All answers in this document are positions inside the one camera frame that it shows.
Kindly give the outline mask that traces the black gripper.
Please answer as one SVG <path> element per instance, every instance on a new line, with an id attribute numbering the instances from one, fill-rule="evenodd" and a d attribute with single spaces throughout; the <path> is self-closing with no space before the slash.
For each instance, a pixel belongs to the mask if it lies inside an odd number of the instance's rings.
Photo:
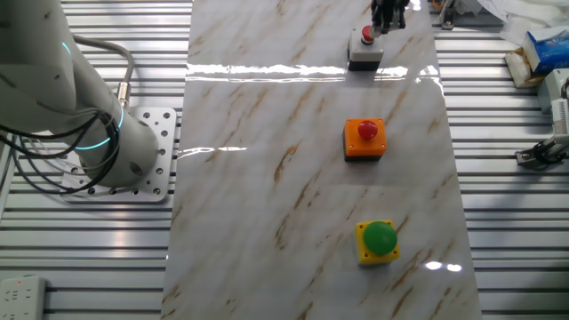
<path id="1" fill-rule="evenodd" d="M 410 0 L 372 0 L 371 10 L 373 24 L 370 31 L 372 38 L 379 38 L 383 34 L 383 12 L 385 15 L 385 33 L 405 28 L 405 8 Z"/>

